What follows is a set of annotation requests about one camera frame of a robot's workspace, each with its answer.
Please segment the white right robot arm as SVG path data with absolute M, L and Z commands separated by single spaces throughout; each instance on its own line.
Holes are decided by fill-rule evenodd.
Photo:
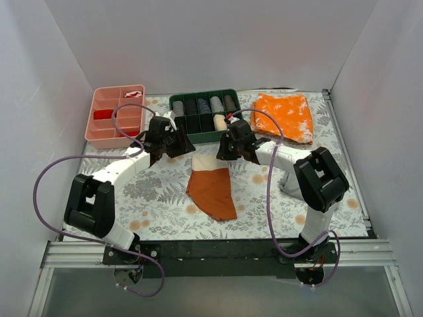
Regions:
M 269 138 L 256 138 L 247 121 L 227 119 L 227 130 L 221 136 L 217 159 L 245 160 L 284 174 L 284 192 L 307 204 L 306 222 L 299 234 L 299 249 L 276 248 L 286 258 L 301 257 L 317 261 L 330 234 L 334 211 L 349 189 L 349 183 L 330 151 L 319 147 L 313 151 L 294 149 Z

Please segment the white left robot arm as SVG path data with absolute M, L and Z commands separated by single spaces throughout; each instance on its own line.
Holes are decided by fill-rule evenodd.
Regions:
M 185 128 L 174 119 L 172 111 L 152 117 L 148 130 L 135 138 L 123 159 L 89 176 L 78 174 L 72 181 L 65 223 L 118 247 L 118 256 L 126 264 L 136 263 L 141 249 L 134 244 L 137 235 L 116 219 L 115 194 L 163 155 L 175 158 L 195 151 Z

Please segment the orange and cream underwear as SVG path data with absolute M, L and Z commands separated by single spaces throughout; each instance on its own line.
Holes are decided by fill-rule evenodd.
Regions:
M 213 155 L 193 155 L 186 193 L 195 205 L 215 221 L 237 219 L 231 195 L 228 163 Z

